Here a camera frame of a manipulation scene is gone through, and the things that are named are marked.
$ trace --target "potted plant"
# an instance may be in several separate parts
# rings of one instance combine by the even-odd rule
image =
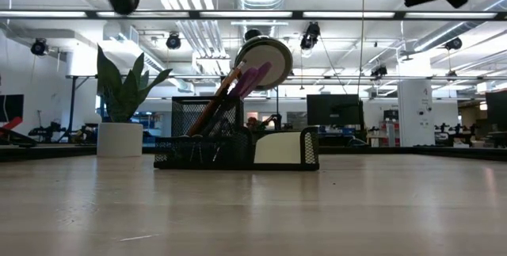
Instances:
[[[120,71],[98,47],[97,88],[104,98],[111,122],[101,123],[98,128],[97,156],[135,157],[143,151],[143,126],[130,122],[131,117],[150,90],[163,82],[172,69],[160,72],[148,85],[149,71],[143,73],[144,53],[134,62],[122,82]]]

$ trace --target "ceiling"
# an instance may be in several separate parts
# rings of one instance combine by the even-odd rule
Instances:
[[[460,10],[479,11],[488,0],[469,0]],[[213,0],[216,9],[237,9],[237,0]],[[44,9],[44,10],[110,10],[106,0],[0,0],[0,9]],[[284,0],[286,10],[407,10],[403,0]],[[162,10],[160,0],[142,0],[139,10]],[[410,8],[421,11],[460,11],[454,10],[445,1],[427,3]],[[102,39],[102,31],[107,21],[10,21],[8,28],[19,37],[34,29],[71,29],[86,39],[98,42]],[[400,40],[417,40],[447,24],[445,21],[320,21],[322,39],[315,45],[309,58],[300,55],[299,42],[302,32],[309,21],[287,21],[287,25],[278,26],[275,37],[287,42],[293,50],[295,74],[303,68],[304,75],[331,75],[334,71],[331,65],[342,75],[358,75],[360,65],[366,63],[382,52],[386,47]],[[168,67],[177,67],[181,73],[191,72],[193,50],[185,39],[178,50],[168,50],[165,46],[169,32],[179,29],[175,21],[122,21],[126,29],[130,25],[139,31],[139,42],[156,58]],[[451,52],[450,59],[444,49],[433,49],[426,53],[432,61],[432,71],[436,75],[444,75],[449,68],[470,63],[505,50],[507,36],[503,32],[507,29],[507,22],[488,22],[460,36],[463,47],[456,54]],[[227,54],[234,59],[235,53],[242,45],[242,28],[231,25],[231,21],[219,21],[223,45]],[[497,38],[471,47],[483,40],[497,35]],[[382,61],[388,66],[390,73],[396,71],[398,61],[395,56]],[[507,64],[505,59],[495,60],[471,69],[466,75],[483,75],[491,71],[498,71]]]

